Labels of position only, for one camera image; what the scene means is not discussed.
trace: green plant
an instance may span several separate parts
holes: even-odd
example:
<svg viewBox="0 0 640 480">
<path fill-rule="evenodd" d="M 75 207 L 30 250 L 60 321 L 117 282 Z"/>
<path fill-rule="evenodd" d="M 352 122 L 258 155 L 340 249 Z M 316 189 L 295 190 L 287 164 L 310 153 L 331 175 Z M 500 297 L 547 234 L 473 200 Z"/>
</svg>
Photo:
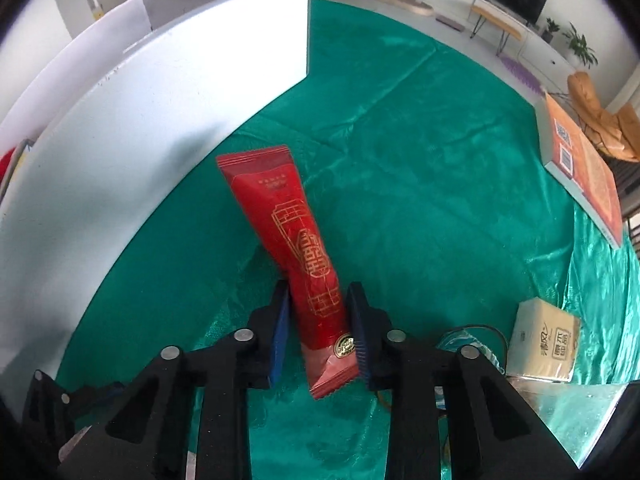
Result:
<svg viewBox="0 0 640 480">
<path fill-rule="evenodd" d="M 569 22 L 569 25 L 571 25 L 571 31 L 562 33 L 562 35 L 569 40 L 569 48 L 580 58 L 580 61 L 585 67 L 591 68 L 592 65 L 597 65 L 598 58 L 595 55 L 595 51 L 590 46 L 587 46 L 587 39 L 584 37 L 584 34 L 580 35 L 578 31 L 575 30 L 573 23 Z"/>
<path fill-rule="evenodd" d="M 557 32 L 558 30 L 560 30 L 560 25 L 558 25 L 551 18 L 547 18 L 546 19 L 546 30 L 548 30 L 549 32 L 551 32 L 553 34 L 554 32 Z"/>
</svg>

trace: beige tissue package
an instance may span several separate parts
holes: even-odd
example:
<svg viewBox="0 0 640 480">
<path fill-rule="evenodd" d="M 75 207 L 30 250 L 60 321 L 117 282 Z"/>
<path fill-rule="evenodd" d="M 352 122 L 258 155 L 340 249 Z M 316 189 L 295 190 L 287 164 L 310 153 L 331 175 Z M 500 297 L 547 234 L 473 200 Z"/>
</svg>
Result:
<svg viewBox="0 0 640 480">
<path fill-rule="evenodd" d="M 540 298 L 520 303 L 509 345 L 507 375 L 569 382 L 580 319 Z"/>
</svg>

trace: gold round sticker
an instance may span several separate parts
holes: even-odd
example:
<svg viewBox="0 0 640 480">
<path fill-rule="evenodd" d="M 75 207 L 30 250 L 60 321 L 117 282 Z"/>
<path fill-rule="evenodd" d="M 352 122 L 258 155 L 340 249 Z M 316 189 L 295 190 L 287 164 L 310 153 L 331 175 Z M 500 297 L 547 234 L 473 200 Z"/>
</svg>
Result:
<svg viewBox="0 0 640 480">
<path fill-rule="evenodd" d="M 354 351 L 355 345 L 353 343 L 353 337 L 351 334 L 347 333 L 343 336 L 340 336 L 340 339 L 335 342 L 334 345 L 334 353 L 336 357 L 342 359 L 343 357 L 347 357 L 351 352 Z"/>
</svg>

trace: qr code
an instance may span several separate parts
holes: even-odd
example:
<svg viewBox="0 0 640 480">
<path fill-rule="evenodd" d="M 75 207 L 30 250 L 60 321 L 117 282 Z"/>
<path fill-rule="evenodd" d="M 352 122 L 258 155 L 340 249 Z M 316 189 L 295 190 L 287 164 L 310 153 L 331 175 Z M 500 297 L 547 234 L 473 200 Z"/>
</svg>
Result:
<svg viewBox="0 0 640 480">
<path fill-rule="evenodd" d="M 569 137 L 569 132 L 557 120 L 554 119 L 554 122 L 556 123 L 556 132 L 558 132 L 558 137 L 564 140 L 564 142 L 571 147 L 571 137 Z"/>
<path fill-rule="evenodd" d="M 574 176 L 574 158 L 564 146 L 560 146 L 560 165 L 569 175 Z"/>
<path fill-rule="evenodd" d="M 564 328 L 556 328 L 556 337 L 552 343 L 553 345 L 553 359 L 559 361 L 566 361 L 569 355 L 569 340 L 571 339 L 571 332 Z"/>
</svg>

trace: tv cabinet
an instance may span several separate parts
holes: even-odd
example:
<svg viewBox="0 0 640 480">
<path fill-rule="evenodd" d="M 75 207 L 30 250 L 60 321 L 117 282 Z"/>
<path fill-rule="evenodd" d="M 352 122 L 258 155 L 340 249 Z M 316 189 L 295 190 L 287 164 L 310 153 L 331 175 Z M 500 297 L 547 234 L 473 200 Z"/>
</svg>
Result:
<svg viewBox="0 0 640 480">
<path fill-rule="evenodd" d="M 510 38 L 504 53 L 517 59 L 531 71 L 549 92 L 567 92 L 566 79 L 575 69 L 553 47 L 547 44 L 533 30 L 524 23 L 487 0 L 421 0 L 437 13 L 442 14 L 468 30 L 469 35 L 478 20 L 478 15 L 472 12 L 473 6 L 484 7 L 495 16 L 509 23 L 521 34 L 521 41 Z M 478 36 L 493 45 L 500 41 L 500 30 L 495 27 L 483 27 Z"/>
</svg>

